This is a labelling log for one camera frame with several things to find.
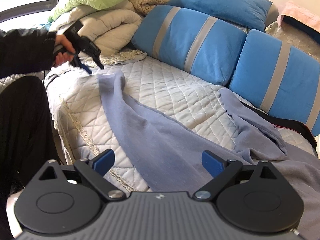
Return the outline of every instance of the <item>person's leg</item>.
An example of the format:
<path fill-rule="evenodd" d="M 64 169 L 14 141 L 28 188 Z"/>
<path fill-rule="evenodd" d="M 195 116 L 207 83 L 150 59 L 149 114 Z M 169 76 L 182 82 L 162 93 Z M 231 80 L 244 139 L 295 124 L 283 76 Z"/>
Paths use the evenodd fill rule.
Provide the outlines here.
<path fill-rule="evenodd" d="M 34 76 L 22 77 L 0 94 L 0 240 L 12 239 L 6 202 L 17 171 L 26 185 L 49 159 L 58 159 L 47 94 Z"/>

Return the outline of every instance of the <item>black belt with red edge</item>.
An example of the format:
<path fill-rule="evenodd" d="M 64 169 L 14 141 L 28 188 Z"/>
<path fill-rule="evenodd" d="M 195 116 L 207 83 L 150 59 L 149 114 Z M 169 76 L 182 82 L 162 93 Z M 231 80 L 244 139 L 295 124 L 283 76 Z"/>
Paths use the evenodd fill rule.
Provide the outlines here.
<path fill-rule="evenodd" d="M 247 105 L 244 102 L 242 102 L 242 104 L 245 107 L 247 107 L 247 108 L 251 109 L 252 111 L 254 111 L 255 113 L 257 113 L 259 116 L 261 116 L 264 120 L 268 121 L 269 123 L 271 123 L 277 127 L 294 130 L 297 133 L 301 134 L 305 139 L 308 140 L 308 142 L 312 145 L 313 149 L 316 149 L 317 142 L 316 142 L 315 138 L 313 137 L 313 134 L 311 133 L 309 128 L 305 124 L 303 124 L 302 122 L 272 117 L 272 116 L 267 115 L 258 109 L 255 109 L 255 108 Z"/>

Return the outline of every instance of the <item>gray ribbed plate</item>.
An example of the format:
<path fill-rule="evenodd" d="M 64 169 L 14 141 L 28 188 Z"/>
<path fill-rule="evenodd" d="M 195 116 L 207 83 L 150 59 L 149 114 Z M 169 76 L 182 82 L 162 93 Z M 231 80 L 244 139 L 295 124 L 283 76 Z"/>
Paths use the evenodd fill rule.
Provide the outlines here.
<path fill-rule="evenodd" d="M 45 240 L 24 232 L 19 240 Z M 210 203 L 197 202 L 187 193 L 133 192 L 122 202 L 106 206 L 86 228 L 54 240 L 299 240 L 293 232 L 254 236 L 221 220 Z"/>

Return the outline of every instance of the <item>pink fabric cover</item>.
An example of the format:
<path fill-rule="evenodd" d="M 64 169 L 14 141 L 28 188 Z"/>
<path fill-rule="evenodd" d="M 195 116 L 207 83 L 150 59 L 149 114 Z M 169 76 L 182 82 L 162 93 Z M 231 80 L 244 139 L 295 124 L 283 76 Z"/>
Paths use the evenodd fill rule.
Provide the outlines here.
<path fill-rule="evenodd" d="M 308 9 L 296 5 L 293 1 L 288 1 L 279 6 L 278 10 L 278 26 L 281 26 L 284 15 L 287 15 L 320 33 L 320 17 Z"/>

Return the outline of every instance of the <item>black jacket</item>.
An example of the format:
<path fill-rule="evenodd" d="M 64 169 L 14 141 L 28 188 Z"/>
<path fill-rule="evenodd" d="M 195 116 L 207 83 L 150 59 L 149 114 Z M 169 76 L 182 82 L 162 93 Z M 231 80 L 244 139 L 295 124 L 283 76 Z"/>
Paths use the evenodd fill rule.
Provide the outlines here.
<path fill-rule="evenodd" d="M 55 38 L 46 30 L 0 30 L 0 78 L 50 70 Z"/>

